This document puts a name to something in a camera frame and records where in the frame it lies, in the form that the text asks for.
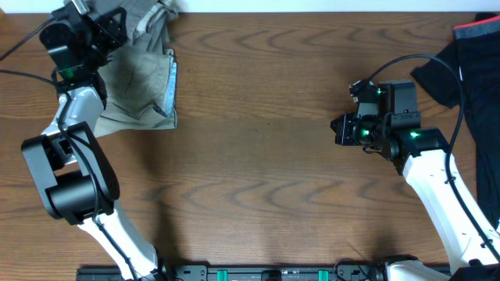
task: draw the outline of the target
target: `red stripe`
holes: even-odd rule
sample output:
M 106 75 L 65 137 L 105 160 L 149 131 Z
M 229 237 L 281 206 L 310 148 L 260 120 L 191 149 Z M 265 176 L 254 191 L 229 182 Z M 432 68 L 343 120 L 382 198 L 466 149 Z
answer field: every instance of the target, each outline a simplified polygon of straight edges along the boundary
M 478 25 L 481 25 L 484 23 L 491 23 L 491 22 L 494 22 L 497 20 L 500 20 L 500 16 L 492 17 L 492 18 L 487 19 L 487 20 L 481 20 L 481 21 L 478 21 L 475 23 L 468 23 L 468 24 L 459 25 L 459 26 L 453 27 L 453 30 L 457 30 L 459 28 L 465 28 L 465 27 L 475 27 L 475 26 L 478 26 Z

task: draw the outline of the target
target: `wooden table top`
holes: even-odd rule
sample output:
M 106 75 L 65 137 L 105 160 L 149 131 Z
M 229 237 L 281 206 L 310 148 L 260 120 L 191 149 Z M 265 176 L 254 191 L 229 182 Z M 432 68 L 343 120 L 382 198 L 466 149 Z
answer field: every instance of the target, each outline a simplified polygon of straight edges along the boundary
M 1 53 L 47 18 L 7 15 Z M 138 229 L 171 261 L 334 264 L 413 254 L 447 262 L 422 203 L 393 165 L 334 144 L 329 124 L 355 109 L 348 85 L 400 55 L 438 53 L 470 13 L 190 14 L 171 27 L 179 127 L 99 138 Z M 424 60 L 377 81 L 409 79 Z M 37 38 L 0 63 L 49 77 Z M 70 280 L 113 261 L 86 233 L 45 212 L 20 151 L 52 120 L 53 89 L 0 76 L 0 279 Z M 421 88 L 423 126 L 450 138 L 458 109 Z M 475 194 L 475 144 L 456 160 Z

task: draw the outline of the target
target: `wood surface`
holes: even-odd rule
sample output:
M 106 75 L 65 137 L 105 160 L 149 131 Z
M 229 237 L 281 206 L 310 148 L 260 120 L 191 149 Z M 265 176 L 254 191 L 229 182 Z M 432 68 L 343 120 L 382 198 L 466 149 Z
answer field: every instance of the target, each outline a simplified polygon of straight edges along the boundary
M 7 15 L 0 49 L 47 18 Z M 415 192 L 393 165 L 334 144 L 329 124 L 355 109 L 348 85 L 387 61 L 438 53 L 471 13 L 189 14 L 170 27 L 179 127 L 99 139 L 134 224 L 174 262 L 321 264 L 414 254 L 447 262 Z M 408 79 L 424 60 L 377 80 Z M 0 63 L 49 77 L 37 38 Z M 71 280 L 113 261 L 77 227 L 50 218 L 20 151 L 58 107 L 50 86 L 0 76 L 0 279 Z M 458 109 L 419 88 L 423 126 L 450 138 Z M 465 124 L 457 163 L 475 194 Z

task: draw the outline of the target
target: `white background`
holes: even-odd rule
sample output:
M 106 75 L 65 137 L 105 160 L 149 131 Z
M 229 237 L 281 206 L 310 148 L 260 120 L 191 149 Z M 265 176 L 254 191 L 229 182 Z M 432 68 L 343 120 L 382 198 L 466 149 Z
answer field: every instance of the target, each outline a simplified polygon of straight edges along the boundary
M 63 0 L 0 0 L 5 12 L 51 12 Z M 177 0 L 182 12 L 498 12 L 500 0 Z

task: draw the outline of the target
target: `green strip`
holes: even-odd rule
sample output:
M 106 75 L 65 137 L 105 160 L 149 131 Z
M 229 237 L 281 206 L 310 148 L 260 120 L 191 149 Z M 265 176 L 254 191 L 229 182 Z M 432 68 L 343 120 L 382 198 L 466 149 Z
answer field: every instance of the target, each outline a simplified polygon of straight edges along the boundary
M 219 270 L 217 272 L 217 281 L 227 281 L 227 270 Z
M 319 270 L 318 271 L 318 280 L 319 281 L 328 281 L 328 271 L 327 270 Z

